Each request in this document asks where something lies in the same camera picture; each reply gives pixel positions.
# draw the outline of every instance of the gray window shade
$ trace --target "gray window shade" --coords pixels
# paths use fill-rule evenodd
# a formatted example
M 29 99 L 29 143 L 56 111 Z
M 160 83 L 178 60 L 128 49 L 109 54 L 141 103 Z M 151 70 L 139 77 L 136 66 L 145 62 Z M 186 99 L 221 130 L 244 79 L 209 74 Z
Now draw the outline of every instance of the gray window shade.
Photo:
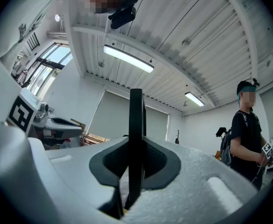
M 92 120 L 89 133 L 107 139 L 128 134 L 130 101 L 105 92 Z M 168 115 L 146 107 L 147 136 L 165 140 Z

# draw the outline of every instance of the fluorescent light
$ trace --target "fluorescent light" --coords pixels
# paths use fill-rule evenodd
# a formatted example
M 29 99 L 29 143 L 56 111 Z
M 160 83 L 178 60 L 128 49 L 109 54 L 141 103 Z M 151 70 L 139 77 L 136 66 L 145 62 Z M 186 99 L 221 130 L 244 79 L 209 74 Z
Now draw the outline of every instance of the fluorescent light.
M 111 56 L 114 56 L 116 58 L 119 58 L 125 62 L 128 62 L 138 68 L 141 68 L 142 70 L 148 72 L 148 73 L 151 73 L 154 69 L 153 66 L 151 66 L 150 64 L 140 60 L 139 58 L 127 53 L 127 52 L 124 52 L 122 50 L 119 50 L 117 48 L 114 48 L 114 47 L 111 47 L 109 45 L 104 45 L 103 46 L 103 52 L 105 54 L 108 54 L 108 55 L 111 55 Z
M 55 15 L 55 20 L 60 21 L 60 16 L 58 14 Z
M 185 93 L 185 96 L 189 99 L 191 99 L 194 103 L 196 103 L 198 106 L 204 106 L 205 104 L 200 101 L 196 96 L 194 96 L 191 92 Z

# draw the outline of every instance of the hand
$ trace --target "hand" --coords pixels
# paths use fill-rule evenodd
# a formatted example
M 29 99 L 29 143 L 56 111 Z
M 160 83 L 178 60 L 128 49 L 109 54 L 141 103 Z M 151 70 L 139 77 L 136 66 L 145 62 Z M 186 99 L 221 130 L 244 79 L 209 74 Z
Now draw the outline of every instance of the hand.
M 261 166 L 266 166 L 270 159 L 267 159 L 266 155 L 264 153 L 258 154 L 256 162 Z

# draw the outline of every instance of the ceiling beam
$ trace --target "ceiling beam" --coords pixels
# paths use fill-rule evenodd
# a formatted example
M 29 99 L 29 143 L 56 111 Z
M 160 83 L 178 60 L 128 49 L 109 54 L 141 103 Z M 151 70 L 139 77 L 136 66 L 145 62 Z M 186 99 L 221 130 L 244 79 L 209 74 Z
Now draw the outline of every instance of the ceiling beam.
M 99 82 L 103 85 L 106 85 L 108 87 L 110 87 L 110 89 L 107 89 L 108 91 L 115 93 L 117 95 L 123 96 L 124 98 L 129 99 L 130 97 L 130 89 L 123 87 L 119 84 L 116 84 L 114 82 L 111 82 L 109 80 L 106 80 L 104 78 L 98 77 L 98 76 L 94 76 L 88 72 L 86 72 L 85 77 L 93 79 L 96 82 Z M 181 111 L 178 111 L 172 107 L 169 107 L 167 105 L 162 104 L 159 101 L 156 101 L 154 99 L 151 99 L 147 96 L 143 96 L 144 101 L 146 103 L 146 106 L 155 109 L 155 110 L 159 110 L 161 112 L 167 113 L 167 114 L 178 114 L 181 115 Z
M 257 44 L 254 37 L 253 27 L 250 23 L 249 17 L 241 0 L 229 0 L 230 4 L 234 7 L 234 10 L 239 17 L 239 20 L 243 26 L 244 33 L 247 37 L 247 43 L 249 46 L 250 57 L 252 62 L 252 77 L 257 79 L 258 76 L 258 53 Z
M 84 33 L 90 33 L 94 35 L 99 36 L 105 36 L 105 30 L 103 28 L 98 28 L 95 26 L 89 26 L 89 25 L 73 25 L 72 26 L 73 31 L 75 32 L 84 32 Z M 133 39 L 129 36 L 123 35 L 121 33 L 118 33 L 116 31 L 109 31 L 106 35 L 107 38 L 122 42 L 132 48 L 135 48 L 148 56 L 151 56 L 153 59 L 158 60 L 160 63 L 166 65 L 167 67 L 173 69 L 177 74 L 181 75 L 189 84 L 191 84 L 199 93 L 203 94 L 204 91 L 202 90 L 202 87 L 197 83 L 197 81 L 192 78 L 191 75 L 189 75 L 185 70 L 183 70 L 181 67 L 179 67 L 176 63 L 174 63 L 172 60 L 161 54 L 160 52 L 156 51 L 155 49 L 147 46 L 146 44 L 139 42 L 136 39 Z M 216 103 L 213 101 L 208 95 L 204 95 L 204 97 L 210 102 L 210 104 L 215 107 Z
M 87 70 L 82 56 L 80 34 L 71 28 L 72 24 L 76 24 L 78 2 L 79 0 L 63 0 L 63 15 L 70 51 L 77 71 L 79 72 L 80 76 L 83 77 Z

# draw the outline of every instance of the ceiling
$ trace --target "ceiling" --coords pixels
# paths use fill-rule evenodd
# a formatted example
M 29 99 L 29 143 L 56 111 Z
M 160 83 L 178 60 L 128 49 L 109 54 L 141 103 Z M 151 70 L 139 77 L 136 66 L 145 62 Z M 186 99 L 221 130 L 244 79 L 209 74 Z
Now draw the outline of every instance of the ceiling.
M 273 18 L 259 0 L 139 0 L 135 20 L 115 31 L 109 28 L 105 42 L 107 14 L 91 14 L 78 5 L 70 27 L 64 14 L 65 27 L 85 72 L 129 89 L 141 88 L 182 114 L 236 100 L 237 84 L 252 76 L 260 87 L 273 81 Z M 124 36 L 131 43 L 124 43 Z M 104 44 L 152 64 L 153 72 L 104 54 Z M 98 62 L 104 62 L 104 68 Z M 186 98 L 188 91 L 205 106 Z

